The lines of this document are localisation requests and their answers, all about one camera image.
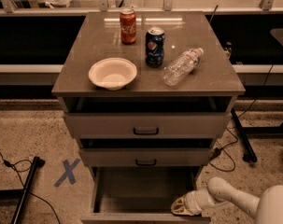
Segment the open drawer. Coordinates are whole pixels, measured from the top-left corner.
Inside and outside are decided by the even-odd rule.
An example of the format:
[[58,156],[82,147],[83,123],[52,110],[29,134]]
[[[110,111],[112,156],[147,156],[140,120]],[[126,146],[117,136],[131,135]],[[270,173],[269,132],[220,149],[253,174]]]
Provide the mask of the open drawer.
[[171,213],[173,201],[193,190],[192,170],[190,167],[98,168],[92,212],[81,220],[84,224],[210,223],[209,217],[176,217]]
[[79,155],[92,167],[201,166],[209,162],[211,139],[99,139]]
[[67,114],[73,138],[218,138],[230,113]]

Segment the white bowl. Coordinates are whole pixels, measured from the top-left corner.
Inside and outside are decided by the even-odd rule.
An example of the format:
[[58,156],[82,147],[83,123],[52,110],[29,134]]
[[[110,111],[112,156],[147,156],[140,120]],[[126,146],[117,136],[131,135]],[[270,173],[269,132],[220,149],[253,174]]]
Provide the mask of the white bowl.
[[122,58],[107,58],[95,63],[89,71],[89,80],[98,87],[119,90],[134,80],[137,69]]

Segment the concrete floor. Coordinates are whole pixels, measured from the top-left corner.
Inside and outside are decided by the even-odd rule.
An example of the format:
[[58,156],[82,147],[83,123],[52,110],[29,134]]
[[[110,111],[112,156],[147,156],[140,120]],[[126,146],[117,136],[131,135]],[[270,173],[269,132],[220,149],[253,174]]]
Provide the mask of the concrete floor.
[[[238,101],[235,104],[237,114],[246,110],[251,102]],[[257,101],[240,120],[247,126],[279,125],[283,120],[283,102],[277,105]],[[232,121],[228,128],[237,135]],[[216,146],[225,146],[234,139],[226,131]],[[197,180],[198,188],[204,187],[206,181],[213,176],[223,177],[236,188],[256,196],[273,185],[283,184],[283,137],[252,136],[249,140],[258,157],[256,163],[249,164],[242,160],[244,149],[241,142],[237,141],[226,149],[235,162],[235,170],[222,172],[208,164]],[[64,125],[63,111],[57,101],[0,101],[0,152],[11,163],[32,160],[34,156],[45,160],[45,165],[36,174],[32,192],[53,206],[61,223],[78,224],[81,223],[81,216],[88,215],[93,181],[82,161],[72,170],[75,178],[73,184],[66,178],[55,186],[64,173],[63,162],[68,161],[71,165],[79,159],[78,146]],[[225,153],[212,163],[225,170],[233,168],[232,161]],[[24,162],[17,167],[23,170],[28,164]],[[22,180],[26,175],[26,172],[21,173]],[[21,182],[16,173],[3,164],[0,156],[0,189],[20,188]],[[4,204],[7,203],[0,203],[0,224],[10,223],[15,208],[14,203],[9,206]],[[230,203],[221,208],[206,210],[203,216],[211,217],[212,224],[254,223]],[[58,221],[45,202],[30,195],[21,223],[49,224]]]

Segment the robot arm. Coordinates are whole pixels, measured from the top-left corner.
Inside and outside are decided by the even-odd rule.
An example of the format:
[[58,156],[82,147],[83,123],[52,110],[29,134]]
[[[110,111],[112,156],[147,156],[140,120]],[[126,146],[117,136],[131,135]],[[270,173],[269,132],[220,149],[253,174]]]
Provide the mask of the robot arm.
[[206,188],[188,192],[176,199],[171,210],[175,215],[193,216],[227,202],[255,219],[256,224],[283,224],[283,186],[269,188],[259,199],[235,189],[219,177],[211,178]]

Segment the clear plastic bottle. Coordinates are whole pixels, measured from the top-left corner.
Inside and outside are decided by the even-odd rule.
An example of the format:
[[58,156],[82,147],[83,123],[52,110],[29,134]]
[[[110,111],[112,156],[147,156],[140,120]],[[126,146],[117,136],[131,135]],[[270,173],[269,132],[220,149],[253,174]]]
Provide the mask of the clear plastic bottle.
[[201,48],[183,52],[163,69],[163,81],[169,86],[175,86],[196,67],[203,54]]

